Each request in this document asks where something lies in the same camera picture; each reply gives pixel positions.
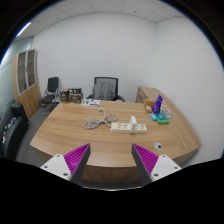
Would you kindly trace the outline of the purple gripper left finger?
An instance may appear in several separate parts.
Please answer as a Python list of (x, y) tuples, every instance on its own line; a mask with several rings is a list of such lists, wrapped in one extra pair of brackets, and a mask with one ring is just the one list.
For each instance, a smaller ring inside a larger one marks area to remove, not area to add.
[(85, 144), (65, 155), (56, 154), (42, 165), (41, 169), (79, 184), (90, 153), (90, 144)]

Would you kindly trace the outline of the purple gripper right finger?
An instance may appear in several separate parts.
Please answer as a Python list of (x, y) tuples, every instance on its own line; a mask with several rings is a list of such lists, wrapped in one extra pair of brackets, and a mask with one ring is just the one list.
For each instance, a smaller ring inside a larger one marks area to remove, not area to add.
[(181, 167), (167, 155), (157, 155), (139, 145), (133, 144), (131, 153), (143, 185), (181, 170)]

